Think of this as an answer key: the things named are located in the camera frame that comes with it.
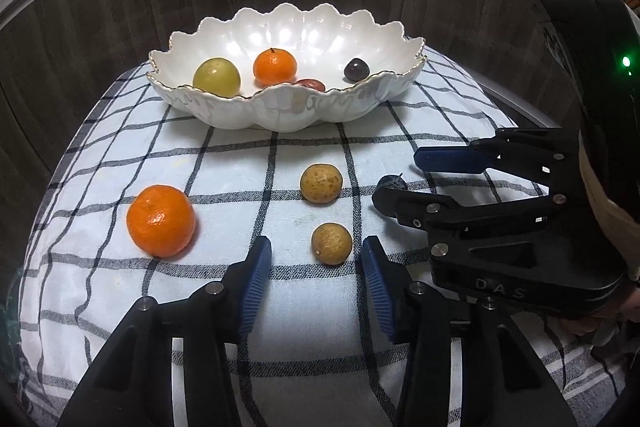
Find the person right hand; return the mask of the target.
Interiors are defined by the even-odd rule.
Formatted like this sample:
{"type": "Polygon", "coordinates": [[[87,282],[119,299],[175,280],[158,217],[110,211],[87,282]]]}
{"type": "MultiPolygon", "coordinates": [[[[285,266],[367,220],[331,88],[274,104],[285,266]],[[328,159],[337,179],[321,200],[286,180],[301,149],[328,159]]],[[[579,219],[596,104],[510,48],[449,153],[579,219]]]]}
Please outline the person right hand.
{"type": "Polygon", "coordinates": [[[616,291],[610,302],[591,317],[577,321],[564,321],[563,327],[574,335],[593,333],[612,317],[639,321],[639,222],[605,194],[596,173],[590,165],[582,135],[579,136],[579,170],[584,182],[591,210],[605,236],[624,257],[628,265],[629,286],[616,291]]]}

